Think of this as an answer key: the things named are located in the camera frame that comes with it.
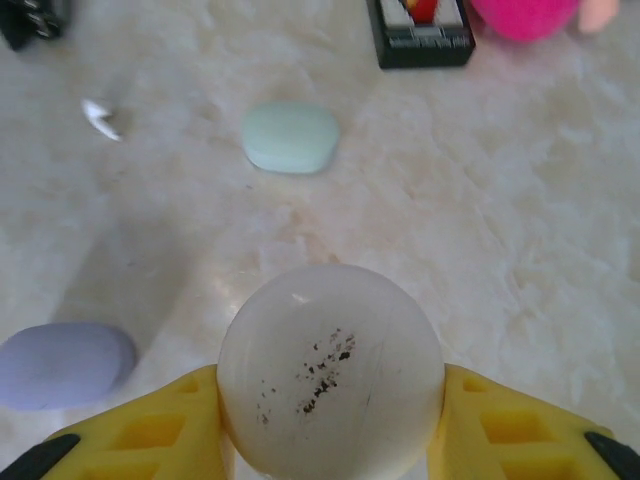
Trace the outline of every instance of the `black object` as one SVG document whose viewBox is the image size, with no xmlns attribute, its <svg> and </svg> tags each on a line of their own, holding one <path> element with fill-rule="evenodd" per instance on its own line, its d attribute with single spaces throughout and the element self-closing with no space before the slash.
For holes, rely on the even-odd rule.
<svg viewBox="0 0 640 480">
<path fill-rule="evenodd" d="M 33 37 L 55 40 L 63 21 L 52 0 L 0 0 L 0 31 L 12 50 L 21 50 Z"/>
<path fill-rule="evenodd" d="M 78 435 L 68 434 L 36 445 L 0 472 L 0 480 L 40 480 L 78 443 Z"/>
<path fill-rule="evenodd" d="M 380 68 L 461 67 L 469 61 L 476 42 L 462 0 L 451 0 L 460 14 L 459 24 L 407 26 L 387 25 L 383 1 L 393 0 L 367 0 Z"/>
<path fill-rule="evenodd" d="M 584 436 L 620 480 L 640 479 L 640 456 L 631 447 L 596 432 Z"/>
</svg>

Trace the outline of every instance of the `white plastic piece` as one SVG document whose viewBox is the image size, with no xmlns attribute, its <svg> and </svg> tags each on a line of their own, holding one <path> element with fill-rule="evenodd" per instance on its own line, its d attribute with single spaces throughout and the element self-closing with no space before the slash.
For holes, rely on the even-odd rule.
<svg viewBox="0 0 640 480">
<path fill-rule="evenodd" d="M 82 100 L 82 111 L 93 128 L 111 140 L 116 142 L 122 140 L 122 135 L 108 121 L 113 115 L 113 110 L 104 102 L 98 103 L 94 100 L 84 99 Z"/>
<path fill-rule="evenodd" d="M 276 480 L 395 480 L 425 455 L 442 408 L 438 337 L 387 278 L 322 265 L 240 309 L 218 385 L 244 459 Z"/>
</svg>

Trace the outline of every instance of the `black box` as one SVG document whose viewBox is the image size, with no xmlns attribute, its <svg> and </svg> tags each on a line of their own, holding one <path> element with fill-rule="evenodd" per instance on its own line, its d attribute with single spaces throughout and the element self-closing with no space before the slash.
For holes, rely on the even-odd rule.
<svg viewBox="0 0 640 480">
<path fill-rule="evenodd" d="M 461 67 L 476 47 L 462 0 L 438 0 L 432 23 L 416 22 L 407 0 L 367 0 L 367 5 L 382 69 Z"/>
</svg>

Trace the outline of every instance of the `marble surface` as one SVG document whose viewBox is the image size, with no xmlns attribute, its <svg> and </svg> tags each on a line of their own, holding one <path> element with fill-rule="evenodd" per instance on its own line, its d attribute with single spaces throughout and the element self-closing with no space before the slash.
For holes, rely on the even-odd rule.
<svg viewBox="0 0 640 480">
<path fill-rule="evenodd" d="M 627 3 L 596 38 L 528 47 L 480 28 L 466 69 L 383 73 L 364 1 L 84 0 L 66 40 L 1 48 L 0 340 L 101 321 L 143 358 L 103 404 L 0 409 L 0 468 L 215 362 L 252 292 L 323 262 L 401 285 L 447 361 L 640 449 L 638 21 Z M 82 116 L 103 94 L 123 143 Z M 243 115 L 271 99 L 335 113 L 328 171 L 245 160 Z"/>
</svg>

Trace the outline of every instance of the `beige object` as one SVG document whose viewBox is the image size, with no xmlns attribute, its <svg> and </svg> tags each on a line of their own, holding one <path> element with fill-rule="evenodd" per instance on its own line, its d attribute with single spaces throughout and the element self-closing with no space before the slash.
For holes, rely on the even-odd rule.
<svg viewBox="0 0 640 480">
<path fill-rule="evenodd" d="M 583 0 L 578 14 L 578 27 L 583 33 L 596 33 L 618 15 L 620 0 Z"/>
</svg>

